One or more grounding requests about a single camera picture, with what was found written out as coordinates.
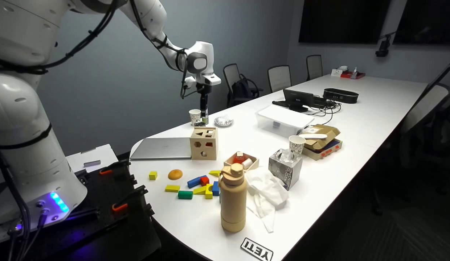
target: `wooden block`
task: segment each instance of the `wooden block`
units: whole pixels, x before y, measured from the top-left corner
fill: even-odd
[[[217,160],[217,128],[195,128],[191,151],[192,160]]]

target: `yellow block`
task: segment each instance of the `yellow block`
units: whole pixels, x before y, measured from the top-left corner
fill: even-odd
[[[221,170],[213,170],[213,172],[210,172],[210,174],[214,176],[214,177],[220,177],[221,176]]]
[[[204,195],[208,190],[208,187],[198,187],[194,190],[194,195]]]
[[[207,199],[213,199],[213,198],[214,198],[213,192],[211,192],[211,190],[207,190],[205,198],[207,198]]]
[[[166,186],[166,192],[178,193],[181,192],[181,186]]]
[[[150,172],[150,180],[157,180],[157,172]]]

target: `beige bottle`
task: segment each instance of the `beige bottle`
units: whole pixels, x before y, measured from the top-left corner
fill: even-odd
[[[233,164],[232,172],[221,177],[221,216],[223,228],[229,232],[240,232],[246,225],[247,183],[242,164]]]

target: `paper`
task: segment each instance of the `paper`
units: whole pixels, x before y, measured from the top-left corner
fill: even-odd
[[[259,216],[268,232],[275,232],[277,211],[282,209],[288,201],[288,190],[284,183],[271,173],[253,173],[247,176],[249,183],[249,209]]]
[[[67,157],[70,169],[73,173],[79,173],[86,170],[88,173],[105,169],[114,163],[118,163],[118,157],[115,156],[111,144],[98,147],[88,153],[79,153]],[[86,163],[101,161],[98,166],[85,167]]]

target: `blue block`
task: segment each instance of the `blue block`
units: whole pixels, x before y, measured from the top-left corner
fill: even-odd
[[[221,187],[220,187],[220,183],[218,183],[218,182],[214,182],[213,195],[214,195],[214,196],[220,196],[220,195],[221,195]]]
[[[189,180],[188,182],[188,189],[200,186],[201,185],[201,179],[202,179],[202,176],[201,177],[195,177],[194,180]]]

